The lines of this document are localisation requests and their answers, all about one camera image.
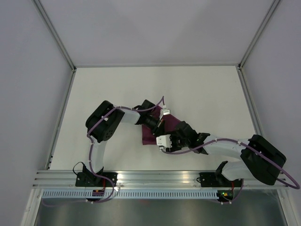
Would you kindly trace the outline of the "purple cloth napkin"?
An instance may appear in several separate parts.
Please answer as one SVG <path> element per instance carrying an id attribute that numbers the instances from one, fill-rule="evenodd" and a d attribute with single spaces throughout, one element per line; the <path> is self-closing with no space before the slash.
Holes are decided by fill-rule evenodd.
<path id="1" fill-rule="evenodd" d="M 161 107 L 157 106 L 151 112 L 151 115 L 155 118 L 160 116 Z M 164 115 L 163 119 L 165 120 L 165 131 L 173 131 L 180 120 L 174 117 L 172 114 Z M 156 145 L 156 137 L 152 134 L 151 129 L 142 125 L 142 144 L 143 145 Z"/>

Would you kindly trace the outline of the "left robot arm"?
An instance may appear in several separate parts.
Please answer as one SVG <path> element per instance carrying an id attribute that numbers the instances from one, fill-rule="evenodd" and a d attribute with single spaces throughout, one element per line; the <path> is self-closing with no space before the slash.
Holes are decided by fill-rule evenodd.
<path id="1" fill-rule="evenodd" d="M 103 180 L 103 156 L 106 142 L 113 136 L 120 123 L 144 125 L 150 129 L 155 137 L 165 132 L 163 117 L 152 115 L 159 104 L 144 100 L 142 105 L 133 108 L 115 106 L 111 102 L 103 101 L 86 121 L 87 138 L 91 145 L 87 166 L 83 168 L 86 181 L 91 186 L 99 186 Z"/>

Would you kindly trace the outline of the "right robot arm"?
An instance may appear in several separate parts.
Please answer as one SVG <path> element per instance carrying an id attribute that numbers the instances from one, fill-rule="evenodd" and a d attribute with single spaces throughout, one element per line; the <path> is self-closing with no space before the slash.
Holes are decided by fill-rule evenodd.
<path id="1" fill-rule="evenodd" d="M 274 185 L 286 157 L 260 135 L 250 139 L 230 141 L 210 133 L 197 133 L 189 124 L 179 122 L 168 132 L 171 147 L 169 153 L 189 148 L 192 152 L 205 155 L 222 155 L 235 158 L 236 162 L 223 161 L 215 171 L 215 181 L 220 186 L 236 179 L 255 178 L 266 185 Z"/>

